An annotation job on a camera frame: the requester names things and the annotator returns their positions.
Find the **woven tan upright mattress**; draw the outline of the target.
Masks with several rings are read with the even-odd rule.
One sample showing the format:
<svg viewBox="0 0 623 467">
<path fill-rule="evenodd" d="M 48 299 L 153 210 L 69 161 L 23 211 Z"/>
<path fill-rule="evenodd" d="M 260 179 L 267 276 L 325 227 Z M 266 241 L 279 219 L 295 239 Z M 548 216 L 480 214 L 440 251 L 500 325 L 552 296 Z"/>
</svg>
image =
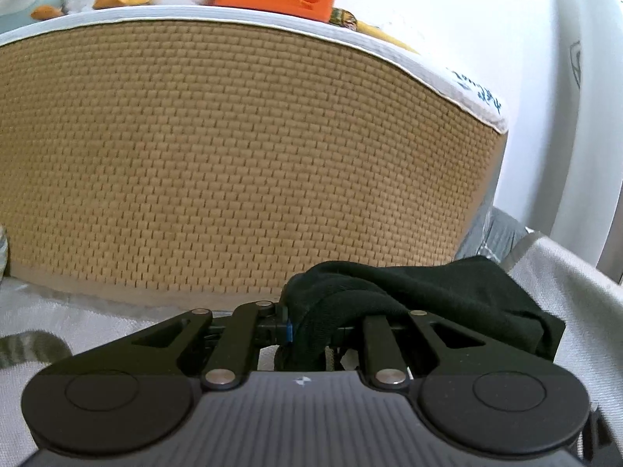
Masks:
<svg viewBox="0 0 623 467">
<path fill-rule="evenodd" d="M 507 131 L 468 77 L 332 25 L 190 6 L 31 24 L 1 37 L 9 272 L 231 308 L 325 260 L 441 265 Z"/>
</svg>

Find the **black printed sweatshirt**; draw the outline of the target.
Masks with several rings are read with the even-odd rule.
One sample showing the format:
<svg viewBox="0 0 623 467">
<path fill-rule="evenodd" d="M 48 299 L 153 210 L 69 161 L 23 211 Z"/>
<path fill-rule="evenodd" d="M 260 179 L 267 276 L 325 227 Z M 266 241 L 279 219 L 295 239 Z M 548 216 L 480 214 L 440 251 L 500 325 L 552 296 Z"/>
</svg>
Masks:
<svg viewBox="0 0 623 467">
<path fill-rule="evenodd" d="M 554 359 L 565 331 L 562 320 L 484 256 L 437 267 L 319 263 L 291 277 L 280 302 L 292 324 L 292 340 L 276 360 L 285 371 L 324 370 L 335 331 L 368 315 L 423 310 L 545 360 Z"/>
</svg>

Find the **yellow stick toy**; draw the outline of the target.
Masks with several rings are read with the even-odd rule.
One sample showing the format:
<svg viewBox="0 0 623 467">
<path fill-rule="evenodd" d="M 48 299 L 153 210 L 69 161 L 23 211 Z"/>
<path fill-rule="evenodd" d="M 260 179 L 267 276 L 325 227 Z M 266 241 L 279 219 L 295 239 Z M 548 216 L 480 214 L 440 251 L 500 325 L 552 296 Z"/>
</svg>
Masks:
<svg viewBox="0 0 623 467">
<path fill-rule="evenodd" d="M 331 17 L 329 17 L 328 23 L 339 26 L 339 28 L 348 28 L 349 30 L 355 31 L 357 33 L 367 35 L 387 43 L 392 43 L 394 44 L 394 46 L 398 46 L 412 53 L 416 53 L 415 49 L 413 49 L 411 46 L 408 46 L 400 40 L 381 31 L 380 28 L 376 28 L 371 24 L 367 24 L 361 20 L 358 20 L 355 15 L 349 11 L 337 9 L 336 7 L 334 7 L 332 9 Z"/>
</svg>

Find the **grey patterned bed sheet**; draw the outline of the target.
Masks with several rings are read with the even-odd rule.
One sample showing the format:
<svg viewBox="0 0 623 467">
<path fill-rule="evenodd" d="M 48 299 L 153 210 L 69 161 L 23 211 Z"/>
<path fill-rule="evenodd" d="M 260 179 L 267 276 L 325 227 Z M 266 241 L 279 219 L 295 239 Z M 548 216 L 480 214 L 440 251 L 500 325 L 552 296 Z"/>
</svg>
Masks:
<svg viewBox="0 0 623 467">
<path fill-rule="evenodd" d="M 501 263 L 530 230 L 506 212 L 484 205 L 480 208 L 454 256 L 484 256 Z"/>
</svg>

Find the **grey tabby cat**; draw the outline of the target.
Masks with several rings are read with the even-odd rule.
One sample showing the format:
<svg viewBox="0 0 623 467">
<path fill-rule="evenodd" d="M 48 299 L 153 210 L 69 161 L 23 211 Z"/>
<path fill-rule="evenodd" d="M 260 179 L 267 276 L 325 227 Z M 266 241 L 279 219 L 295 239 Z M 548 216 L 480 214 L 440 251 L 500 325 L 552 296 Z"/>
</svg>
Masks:
<svg viewBox="0 0 623 467">
<path fill-rule="evenodd" d="M 7 369 L 25 363 L 53 364 L 72 355 L 60 337 L 42 330 L 28 330 L 2 336 L 0 367 Z"/>
</svg>

